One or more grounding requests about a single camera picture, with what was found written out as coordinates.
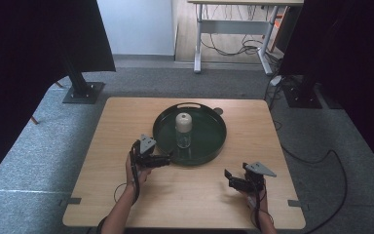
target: wooden table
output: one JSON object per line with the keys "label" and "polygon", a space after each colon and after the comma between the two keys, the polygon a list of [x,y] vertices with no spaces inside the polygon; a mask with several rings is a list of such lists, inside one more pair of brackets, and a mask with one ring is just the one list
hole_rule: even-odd
{"label": "wooden table", "polygon": [[[266,48],[275,26],[276,15],[278,14],[279,6],[302,6],[304,0],[188,0],[187,2],[198,4],[198,18],[197,18],[197,41],[196,52],[194,56],[194,72],[201,72],[201,45],[202,33],[219,33],[219,34],[250,34],[250,35],[265,35],[263,46],[258,50],[257,54],[263,65],[267,75],[273,74],[270,64],[266,60]],[[213,20],[203,19],[203,4],[213,5],[259,5],[259,6],[274,6],[270,19],[267,21],[251,21],[251,20]]]}
{"label": "wooden table", "polygon": [[126,181],[125,162],[132,144],[141,134],[151,137],[157,116],[181,102],[223,109],[224,147],[214,160],[198,167],[155,169],[131,209],[127,227],[254,228],[243,195],[228,186],[224,169],[243,177],[242,163],[259,161],[277,174],[265,176],[276,228],[303,228],[301,209],[287,205],[287,200],[298,198],[268,106],[254,99],[110,98],[71,196],[82,200],[68,205],[63,223],[97,226],[108,215],[115,204],[114,190]]}

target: round tray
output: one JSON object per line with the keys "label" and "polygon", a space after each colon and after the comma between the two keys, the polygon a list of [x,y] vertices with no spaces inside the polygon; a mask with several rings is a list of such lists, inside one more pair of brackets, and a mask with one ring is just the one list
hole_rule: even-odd
{"label": "round tray", "polygon": [[[220,117],[222,110],[185,102],[174,105],[161,113],[153,126],[156,147],[163,154],[172,153],[172,163],[183,166],[198,166],[213,160],[220,153],[226,139],[226,124]],[[188,113],[193,120],[191,145],[180,148],[175,141],[175,117]]]}

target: table leg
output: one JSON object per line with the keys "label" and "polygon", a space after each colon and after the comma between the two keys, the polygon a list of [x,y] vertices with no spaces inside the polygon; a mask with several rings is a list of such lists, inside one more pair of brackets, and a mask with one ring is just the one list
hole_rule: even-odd
{"label": "table leg", "polygon": [[197,19],[197,41],[196,52],[194,54],[194,72],[200,73],[202,71],[202,12],[203,4],[199,4],[199,18]]}
{"label": "table leg", "polygon": [[257,52],[259,55],[260,61],[262,62],[263,68],[265,70],[266,75],[272,75],[272,68],[270,67],[270,64],[266,60],[266,49],[267,49],[267,44],[269,43],[270,36],[272,35],[273,27],[275,26],[275,19],[276,15],[278,14],[279,7],[275,6],[275,8],[272,11],[272,14],[270,15],[270,20],[269,20],[269,27],[267,29],[267,32],[265,34],[265,38],[263,41],[263,46],[260,48],[260,50]]}

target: gray floor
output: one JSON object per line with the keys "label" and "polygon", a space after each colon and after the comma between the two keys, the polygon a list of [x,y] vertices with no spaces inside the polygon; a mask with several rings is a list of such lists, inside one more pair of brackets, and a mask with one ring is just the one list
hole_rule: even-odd
{"label": "gray floor", "polygon": [[[88,227],[66,227],[62,217],[109,97],[261,99],[269,82],[257,64],[206,63],[197,75],[189,62],[162,57],[115,59],[117,72],[84,74],[87,81],[105,83],[94,105],[63,104],[71,86],[67,78],[60,80],[63,88],[49,88],[34,113],[40,123],[25,126],[0,166],[0,233],[94,233]],[[374,155],[346,112],[329,109],[323,101],[323,109],[293,109],[283,93],[278,98],[272,117],[280,122],[282,145],[310,161],[333,149],[347,173],[344,206],[315,233],[374,233]],[[280,233],[304,233],[327,220],[341,204],[343,173],[334,155],[315,165],[285,157],[307,226]]]}

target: black fabric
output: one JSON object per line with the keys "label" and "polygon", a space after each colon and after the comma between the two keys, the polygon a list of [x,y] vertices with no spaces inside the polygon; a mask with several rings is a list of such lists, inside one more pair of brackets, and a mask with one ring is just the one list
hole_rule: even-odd
{"label": "black fabric", "polygon": [[280,74],[321,83],[374,152],[374,1],[305,1]]}
{"label": "black fabric", "polygon": [[0,163],[48,88],[68,75],[61,52],[80,72],[115,71],[95,0],[0,1]]}
{"label": "black fabric", "polygon": [[106,218],[107,217],[103,218],[102,221],[99,223],[98,227],[96,228],[96,234],[101,234],[102,226],[104,225]]}

